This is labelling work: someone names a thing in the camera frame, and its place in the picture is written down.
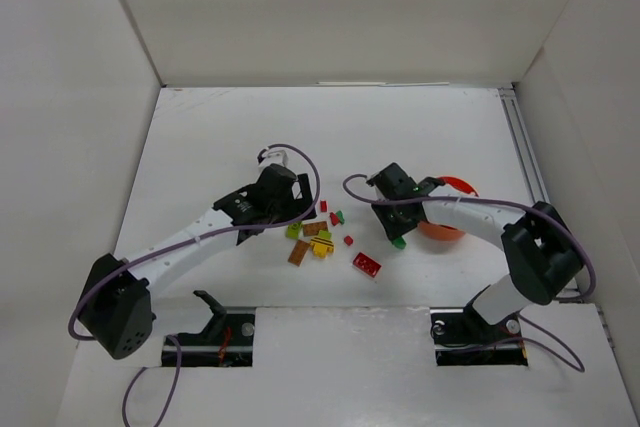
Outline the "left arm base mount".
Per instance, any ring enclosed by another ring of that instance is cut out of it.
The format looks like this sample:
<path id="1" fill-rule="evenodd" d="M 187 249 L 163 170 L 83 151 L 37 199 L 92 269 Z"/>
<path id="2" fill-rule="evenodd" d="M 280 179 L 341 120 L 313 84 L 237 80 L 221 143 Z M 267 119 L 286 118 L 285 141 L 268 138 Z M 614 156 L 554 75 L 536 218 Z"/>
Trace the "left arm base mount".
<path id="1" fill-rule="evenodd" d="M 163 338 L 160 362 L 174 367 L 240 368 L 253 364 L 254 307 L 225 307 L 204 290 L 186 301 L 164 299 L 154 334 Z"/>

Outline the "red lego plate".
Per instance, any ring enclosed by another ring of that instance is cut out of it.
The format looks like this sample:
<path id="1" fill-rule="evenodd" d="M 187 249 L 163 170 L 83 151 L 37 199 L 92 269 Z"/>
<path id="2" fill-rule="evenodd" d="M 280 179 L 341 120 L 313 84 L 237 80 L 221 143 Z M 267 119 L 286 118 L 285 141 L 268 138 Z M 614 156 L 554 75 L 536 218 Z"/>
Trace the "red lego plate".
<path id="1" fill-rule="evenodd" d="M 359 252 L 353 259 L 352 265 L 360 272 L 364 273 L 368 277 L 375 279 L 378 275 L 381 264 L 375 261 L 373 258 Z"/>

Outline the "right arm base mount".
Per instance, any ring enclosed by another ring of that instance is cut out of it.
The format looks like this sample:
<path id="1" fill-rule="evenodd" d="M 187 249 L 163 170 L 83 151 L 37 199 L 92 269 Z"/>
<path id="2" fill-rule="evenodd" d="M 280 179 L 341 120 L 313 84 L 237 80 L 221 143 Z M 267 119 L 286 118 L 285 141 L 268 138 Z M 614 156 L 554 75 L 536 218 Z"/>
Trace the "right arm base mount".
<path id="1" fill-rule="evenodd" d="M 464 308 L 433 308 L 430 320 L 439 367 L 528 365 L 516 314 L 490 325 Z"/>

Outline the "yellow striped lego piece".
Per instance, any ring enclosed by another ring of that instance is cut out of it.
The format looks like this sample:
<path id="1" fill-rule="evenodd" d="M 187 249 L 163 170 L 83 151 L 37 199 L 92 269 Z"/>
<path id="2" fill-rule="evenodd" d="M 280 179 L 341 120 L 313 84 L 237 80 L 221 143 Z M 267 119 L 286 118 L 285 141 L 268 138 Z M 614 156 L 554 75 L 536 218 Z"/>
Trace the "yellow striped lego piece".
<path id="1" fill-rule="evenodd" d="M 335 251 L 334 243 L 322 237 L 313 237 L 310 242 L 312 254 L 320 259 L 325 259 Z"/>

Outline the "green large lego brick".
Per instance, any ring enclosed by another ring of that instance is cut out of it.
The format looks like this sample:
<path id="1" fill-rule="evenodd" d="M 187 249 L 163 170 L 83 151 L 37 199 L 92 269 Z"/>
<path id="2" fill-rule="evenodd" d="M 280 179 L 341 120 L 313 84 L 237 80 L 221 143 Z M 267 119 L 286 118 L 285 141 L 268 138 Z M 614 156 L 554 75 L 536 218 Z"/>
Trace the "green large lego brick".
<path id="1" fill-rule="evenodd" d="M 399 250 L 403 250 L 406 248 L 406 242 L 404 241 L 404 239 L 402 237 L 396 238 L 394 240 L 391 241 L 391 244 L 399 249 Z"/>

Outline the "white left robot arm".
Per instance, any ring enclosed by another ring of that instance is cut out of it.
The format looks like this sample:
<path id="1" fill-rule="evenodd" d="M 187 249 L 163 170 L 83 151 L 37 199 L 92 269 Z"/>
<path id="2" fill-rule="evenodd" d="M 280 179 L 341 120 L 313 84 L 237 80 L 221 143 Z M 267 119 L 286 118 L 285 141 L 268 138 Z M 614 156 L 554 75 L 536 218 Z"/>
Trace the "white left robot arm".
<path id="1" fill-rule="evenodd" d="M 256 182 L 215 201 L 178 233 L 129 259 L 94 261 L 72 321 L 114 360 L 129 357 L 153 335 L 160 294 L 193 268 L 274 225 L 315 216 L 309 175 L 271 164 Z"/>

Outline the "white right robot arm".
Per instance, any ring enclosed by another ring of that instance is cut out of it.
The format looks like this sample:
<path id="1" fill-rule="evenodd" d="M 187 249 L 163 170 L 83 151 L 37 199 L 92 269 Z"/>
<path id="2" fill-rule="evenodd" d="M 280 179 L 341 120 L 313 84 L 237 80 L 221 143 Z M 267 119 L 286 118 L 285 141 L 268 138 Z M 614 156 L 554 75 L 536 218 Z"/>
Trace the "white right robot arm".
<path id="1" fill-rule="evenodd" d="M 473 297 L 454 326 L 473 343 L 495 339 L 494 327 L 530 305 L 548 305 L 585 265 L 584 253 L 553 206 L 489 201 L 439 178 L 420 182 L 391 163 L 366 180 L 375 189 L 372 210 L 394 242 L 419 223 L 442 225 L 501 250 L 508 273 Z"/>

